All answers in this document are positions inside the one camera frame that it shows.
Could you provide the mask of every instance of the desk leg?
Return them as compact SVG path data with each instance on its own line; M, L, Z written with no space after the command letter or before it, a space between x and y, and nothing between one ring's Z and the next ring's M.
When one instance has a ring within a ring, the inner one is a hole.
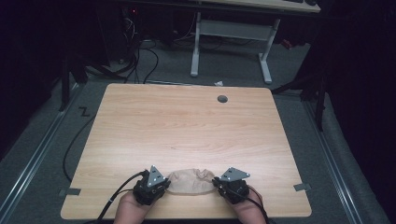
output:
M264 76L264 82L266 84L272 83L270 70L268 69L267 57L270 52L271 46L274 42L274 38L275 38L277 27L279 26L279 23L280 23L280 19L275 20L274 26L272 27L270 36L267 40L267 45L265 46L265 51L264 51L264 53L259 54L260 64L262 66L262 75Z
M192 77L198 77L200 32L201 32L201 12L197 12L197 22L195 28L195 46L194 46L194 53L192 54L192 63L191 63Z

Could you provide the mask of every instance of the white metal frame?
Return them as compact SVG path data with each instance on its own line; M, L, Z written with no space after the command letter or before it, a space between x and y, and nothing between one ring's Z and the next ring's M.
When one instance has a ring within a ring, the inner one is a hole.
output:
M280 19L275 20L272 26L227 22L227 21L209 21L201 20L201 13L197 13L196 29L195 29L195 46L192 54L191 76L198 76L199 67L199 41L200 35L217 35L225 37L235 37L243 39L252 39L266 41L265 48L259 54L259 61L262 66L262 75L264 82L271 84L271 74L268 69L267 57L271 46L274 42Z

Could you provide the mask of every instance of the tan cloth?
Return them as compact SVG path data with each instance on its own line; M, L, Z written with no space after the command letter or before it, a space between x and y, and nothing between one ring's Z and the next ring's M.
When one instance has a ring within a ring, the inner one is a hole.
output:
M215 177L208 170L189 169L172 172L168 178L171 185L167 189L170 193L178 195L202 195L216 188L212 184Z

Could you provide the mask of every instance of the tape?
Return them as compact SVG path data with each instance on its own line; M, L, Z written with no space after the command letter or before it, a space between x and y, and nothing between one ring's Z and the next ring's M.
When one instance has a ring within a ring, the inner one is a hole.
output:
M294 189L296 191L300 191L300 190L305 190L305 191L309 191L311 190L311 186L309 184L298 184L298 185L294 185Z
M81 189L61 189L59 191L59 197L64 197L66 195L79 195L81 193Z

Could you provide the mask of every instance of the table surface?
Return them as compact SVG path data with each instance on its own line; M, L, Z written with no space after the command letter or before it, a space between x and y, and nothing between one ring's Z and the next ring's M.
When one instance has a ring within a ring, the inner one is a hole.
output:
M318 5L309 6L306 2L295 3L283 0L201 0L202 2L232 4L244 7L266 7L299 12L320 12Z
M218 101L219 95L228 98ZM308 217L301 184L272 93L265 88L110 84L81 155L61 215L97 218L130 176L156 165L176 170L207 169L222 175L230 166L263 197L269 217ZM138 177L125 188L131 189ZM105 218L114 218L118 197ZM147 218L230 218L219 194L165 193Z

